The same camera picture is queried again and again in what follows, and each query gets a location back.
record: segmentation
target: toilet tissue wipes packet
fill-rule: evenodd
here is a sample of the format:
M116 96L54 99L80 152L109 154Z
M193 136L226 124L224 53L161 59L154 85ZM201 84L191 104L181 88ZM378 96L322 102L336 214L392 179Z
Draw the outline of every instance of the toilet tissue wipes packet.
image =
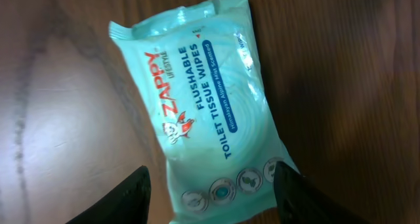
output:
M297 168L264 95L248 0L111 22L110 37L167 159L171 223L237 223L275 207L276 162Z

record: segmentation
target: wood grain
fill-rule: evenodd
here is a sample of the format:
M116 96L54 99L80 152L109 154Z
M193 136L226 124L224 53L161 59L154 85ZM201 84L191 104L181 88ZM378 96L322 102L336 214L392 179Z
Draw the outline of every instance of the wood grain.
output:
M0 223L64 223L164 157L108 37L204 0L0 0ZM266 96L302 174L373 223L420 223L420 0L250 0ZM268 210L249 223L278 223Z

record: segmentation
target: wooden table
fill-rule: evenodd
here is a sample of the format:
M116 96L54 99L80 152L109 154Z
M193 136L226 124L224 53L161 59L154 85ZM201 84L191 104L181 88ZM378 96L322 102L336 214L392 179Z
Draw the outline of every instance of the wooden table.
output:
M0 0L0 223L64 223L164 157L108 23L204 0ZM373 223L420 223L420 0L250 0L280 137ZM250 223L277 223L275 210Z

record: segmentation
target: light green packet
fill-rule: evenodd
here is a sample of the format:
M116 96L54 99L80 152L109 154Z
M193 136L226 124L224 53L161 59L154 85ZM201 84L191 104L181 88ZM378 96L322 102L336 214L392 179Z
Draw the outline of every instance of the light green packet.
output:
M264 95L248 0L208 0L132 28L110 23L167 159L171 223L237 223L276 206L297 170Z

